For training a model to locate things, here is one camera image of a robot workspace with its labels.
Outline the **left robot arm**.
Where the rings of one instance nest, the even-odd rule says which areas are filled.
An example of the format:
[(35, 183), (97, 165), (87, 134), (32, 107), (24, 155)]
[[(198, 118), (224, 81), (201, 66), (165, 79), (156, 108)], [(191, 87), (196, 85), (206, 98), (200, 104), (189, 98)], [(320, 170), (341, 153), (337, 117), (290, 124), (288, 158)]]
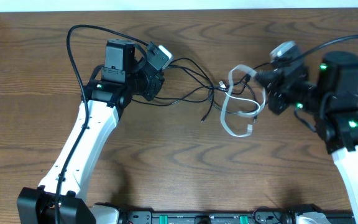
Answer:
[(163, 69), (173, 55), (162, 45), (146, 48), (110, 39), (105, 62), (83, 88), (74, 127), (53, 167), (36, 189), (24, 187), (17, 199), (21, 223), (119, 223), (119, 210), (85, 204), (101, 150), (134, 95), (147, 101), (161, 90)]

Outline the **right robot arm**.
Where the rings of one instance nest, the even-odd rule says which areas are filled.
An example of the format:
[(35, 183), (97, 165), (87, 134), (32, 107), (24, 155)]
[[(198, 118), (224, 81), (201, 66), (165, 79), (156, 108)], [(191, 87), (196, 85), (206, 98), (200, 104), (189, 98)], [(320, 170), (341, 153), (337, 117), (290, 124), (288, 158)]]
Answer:
[(297, 46), (277, 47), (270, 58), (273, 70), (255, 76), (268, 91), (269, 110), (280, 115), (294, 106), (313, 116), (311, 130), (332, 156), (358, 223), (358, 56), (345, 51), (324, 54), (317, 83), (308, 81), (308, 67)]

